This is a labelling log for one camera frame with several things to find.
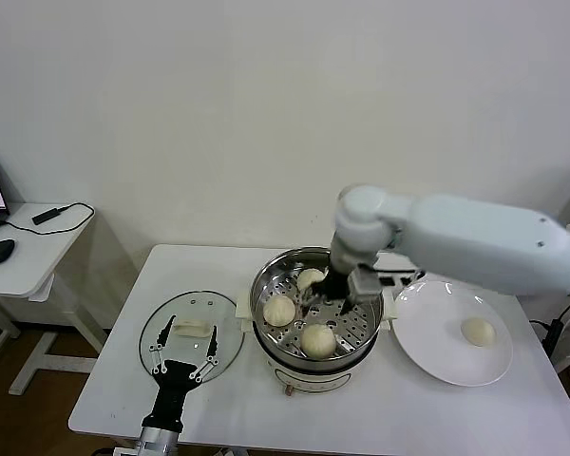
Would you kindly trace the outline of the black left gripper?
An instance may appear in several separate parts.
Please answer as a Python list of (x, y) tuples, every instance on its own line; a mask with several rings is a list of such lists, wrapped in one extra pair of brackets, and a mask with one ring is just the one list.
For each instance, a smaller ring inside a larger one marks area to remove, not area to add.
[(154, 374), (159, 390), (151, 412), (142, 420), (143, 428), (182, 431), (181, 415), (186, 394), (197, 388), (198, 383), (219, 363), (216, 326), (213, 327), (205, 360), (198, 367), (177, 360), (166, 360), (165, 348), (175, 319), (174, 314), (152, 317), (146, 324), (147, 370)]

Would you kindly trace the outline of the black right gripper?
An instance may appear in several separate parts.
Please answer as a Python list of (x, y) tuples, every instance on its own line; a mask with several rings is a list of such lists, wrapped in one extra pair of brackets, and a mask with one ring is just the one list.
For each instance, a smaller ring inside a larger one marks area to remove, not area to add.
[(348, 276), (328, 269), (325, 277), (312, 283), (300, 293), (300, 311), (306, 314), (314, 303), (342, 300), (338, 315), (343, 317), (352, 311), (356, 303), (350, 300)]

